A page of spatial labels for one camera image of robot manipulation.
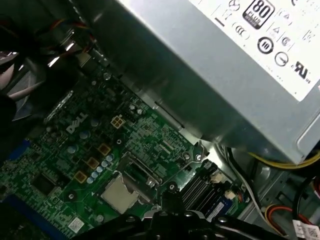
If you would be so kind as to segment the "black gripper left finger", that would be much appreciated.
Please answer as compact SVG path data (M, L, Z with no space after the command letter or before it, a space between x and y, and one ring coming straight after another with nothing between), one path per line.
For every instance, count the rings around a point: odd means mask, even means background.
M106 223L81 233L76 240L173 240L174 193L165 191L161 209L150 211L144 219L122 214Z

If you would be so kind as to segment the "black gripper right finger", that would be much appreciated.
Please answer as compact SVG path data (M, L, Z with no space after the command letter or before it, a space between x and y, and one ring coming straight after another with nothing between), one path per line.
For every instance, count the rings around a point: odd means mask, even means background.
M200 217L198 212L186 210L182 194L174 194L174 212L177 217L178 237L188 240L283 240L284 238L260 226L227 215L211 221Z

